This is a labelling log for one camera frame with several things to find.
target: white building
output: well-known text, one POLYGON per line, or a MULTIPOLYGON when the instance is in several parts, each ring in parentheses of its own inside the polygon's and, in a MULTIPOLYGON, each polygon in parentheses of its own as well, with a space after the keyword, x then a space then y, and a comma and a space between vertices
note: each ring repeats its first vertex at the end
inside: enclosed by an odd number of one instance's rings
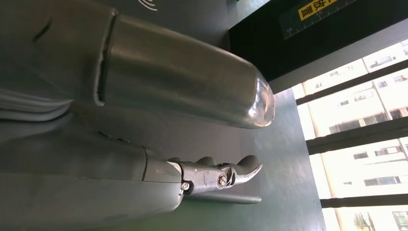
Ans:
MULTIPOLYGON (((293 88, 296 98, 408 59, 408 40, 293 88)), ((306 140, 408 116, 408 68, 298 106, 306 140)), ((321 199, 408 193, 408 138, 311 156, 321 199)), ((324 209, 330 231, 408 231, 408 206, 324 209)))

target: black panel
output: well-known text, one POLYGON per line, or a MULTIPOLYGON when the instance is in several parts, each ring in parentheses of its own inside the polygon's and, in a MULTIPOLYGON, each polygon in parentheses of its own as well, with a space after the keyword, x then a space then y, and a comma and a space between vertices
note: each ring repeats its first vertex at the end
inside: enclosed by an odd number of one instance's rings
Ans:
POLYGON ((229 31, 231 51, 270 81, 408 17, 406 0, 357 0, 283 39, 279 16, 302 0, 270 1, 229 31))

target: yellow label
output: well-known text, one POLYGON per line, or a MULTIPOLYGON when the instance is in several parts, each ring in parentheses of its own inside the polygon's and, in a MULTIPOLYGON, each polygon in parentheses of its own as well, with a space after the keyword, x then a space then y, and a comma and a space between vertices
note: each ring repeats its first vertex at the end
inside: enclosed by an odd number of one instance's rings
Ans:
POLYGON ((314 0, 313 2, 298 10, 300 20, 303 21, 307 19, 308 17, 316 14, 317 12, 328 7, 330 4, 333 4, 336 1, 337 0, 314 0))

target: bolt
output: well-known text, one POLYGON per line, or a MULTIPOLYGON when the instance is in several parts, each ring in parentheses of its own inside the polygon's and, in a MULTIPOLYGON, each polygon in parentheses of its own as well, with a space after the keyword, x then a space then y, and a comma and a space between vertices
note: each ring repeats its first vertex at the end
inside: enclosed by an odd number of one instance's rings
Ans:
POLYGON ((227 183, 227 178, 224 175, 218 177, 218 185, 224 187, 227 183))
POLYGON ((181 184, 181 190, 186 191, 190 188, 190 185, 187 182, 181 184))

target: ruler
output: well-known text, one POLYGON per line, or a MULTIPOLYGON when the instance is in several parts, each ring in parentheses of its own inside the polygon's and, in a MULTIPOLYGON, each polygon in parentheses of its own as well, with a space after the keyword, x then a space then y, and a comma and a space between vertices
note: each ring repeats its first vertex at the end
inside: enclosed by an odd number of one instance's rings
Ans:
POLYGON ((356 0, 305 0, 279 16, 283 38, 300 33, 356 0))

